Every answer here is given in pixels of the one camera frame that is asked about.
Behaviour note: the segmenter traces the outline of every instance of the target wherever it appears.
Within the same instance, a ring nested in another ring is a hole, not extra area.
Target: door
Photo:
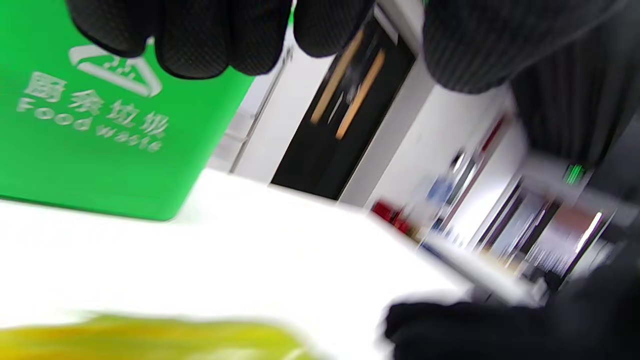
[[[414,61],[370,20],[335,57],[271,182],[337,200]]]

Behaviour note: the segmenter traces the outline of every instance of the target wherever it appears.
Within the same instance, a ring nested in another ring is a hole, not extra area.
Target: white tabletop
[[[470,284],[361,211],[205,170],[159,223],[0,201],[0,327],[81,311],[275,320],[335,359],[383,359],[407,295]]]

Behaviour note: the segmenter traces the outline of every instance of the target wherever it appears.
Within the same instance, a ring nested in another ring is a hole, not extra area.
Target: gloved hand
[[[314,57],[339,52],[371,12],[375,0],[298,0],[294,34]],[[67,0],[78,30],[126,58],[155,38],[168,73],[208,79],[228,67],[247,75],[269,72],[282,52],[292,0]]]

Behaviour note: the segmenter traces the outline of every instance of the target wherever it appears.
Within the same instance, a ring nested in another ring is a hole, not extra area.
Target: yellow bag
[[[313,360],[264,323],[102,315],[84,323],[0,331],[2,360]]]

